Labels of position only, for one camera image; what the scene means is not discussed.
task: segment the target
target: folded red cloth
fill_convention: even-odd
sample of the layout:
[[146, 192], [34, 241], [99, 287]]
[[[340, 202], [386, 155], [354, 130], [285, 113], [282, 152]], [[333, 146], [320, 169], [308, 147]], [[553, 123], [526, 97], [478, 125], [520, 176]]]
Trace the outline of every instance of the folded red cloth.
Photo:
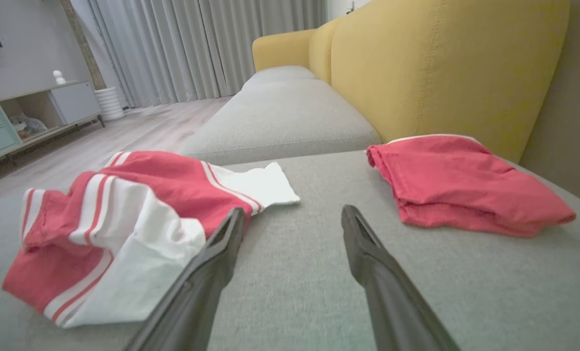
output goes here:
[[367, 154], [370, 166], [392, 186], [407, 224], [533, 237], [576, 218], [537, 178], [470, 137], [402, 138], [370, 146]]

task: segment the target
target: red fabric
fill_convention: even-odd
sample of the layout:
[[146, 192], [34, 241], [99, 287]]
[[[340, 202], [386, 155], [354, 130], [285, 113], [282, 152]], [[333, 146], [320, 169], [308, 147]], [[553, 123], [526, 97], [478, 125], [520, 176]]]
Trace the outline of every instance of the red fabric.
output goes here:
[[576, 218], [537, 178], [471, 138], [409, 138], [370, 146], [367, 155], [392, 186], [406, 224], [533, 237]]
[[[253, 209], [247, 202], [210, 183], [200, 160], [172, 153], [131, 153], [124, 164], [82, 173], [73, 182], [68, 194], [44, 191], [42, 202], [37, 204], [32, 204], [34, 190], [31, 190], [25, 213], [22, 214], [21, 232], [24, 233], [26, 226], [29, 226], [25, 238], [21, 238], [24, 250], [19, 251], [2, 287], [39, 312], [54, 297], [89, 275], [104, 254], [102, 248], [74, 244], [69, 239], [69, 235], [80, 226], [84, 194], [89, 181], [97, 174], [147, 184], [156, 197], [170, 205], [179, 217], [198, 219], [205, 230], [205, 238], [212, 235], [234, 207], [243, 208], [247, 219], [252, 215]], [[107, 204], [102, 198], [102, 187], [107, 178], [103, 178], [98, 189], [93, 227], [102, 203]], [[28, 214], [33, 205], [38, 206], [40, 211], [36, 220], [28, 223]], [[88, 244], [93, 227], [85, 234]]]

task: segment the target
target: yellow sofa armrest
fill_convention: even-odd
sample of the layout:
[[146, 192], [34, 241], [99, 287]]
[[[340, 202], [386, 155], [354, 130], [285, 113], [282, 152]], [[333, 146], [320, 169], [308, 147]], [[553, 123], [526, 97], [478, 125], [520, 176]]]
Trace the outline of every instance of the yellow sofa armrest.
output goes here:
[[309, 40], [315, 31], [308, 29], [257, 38], [253, 42], [255, 70], [279, 66], [309, 68]]

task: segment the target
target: gray curtain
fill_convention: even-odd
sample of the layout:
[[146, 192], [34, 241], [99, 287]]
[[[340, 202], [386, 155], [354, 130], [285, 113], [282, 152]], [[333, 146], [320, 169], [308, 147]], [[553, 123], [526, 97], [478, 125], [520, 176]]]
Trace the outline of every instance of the gray curtain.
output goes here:
[[312, 29], [324, 0], [89, 0], [130, 106], [237, 93], [263, 35]]

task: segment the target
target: ribbed white pot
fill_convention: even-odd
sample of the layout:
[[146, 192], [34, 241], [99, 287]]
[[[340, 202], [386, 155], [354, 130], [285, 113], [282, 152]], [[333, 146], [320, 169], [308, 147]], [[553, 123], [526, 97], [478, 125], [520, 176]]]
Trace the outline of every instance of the ribbed white pot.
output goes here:
[[95, 95], [97, 96], [97, 100], [99, 100], [103, 120], [115, 120], [125, 117], [125, 113], [123, 113], [123, 109], [120, 107], [116, 87], [95, 90]]

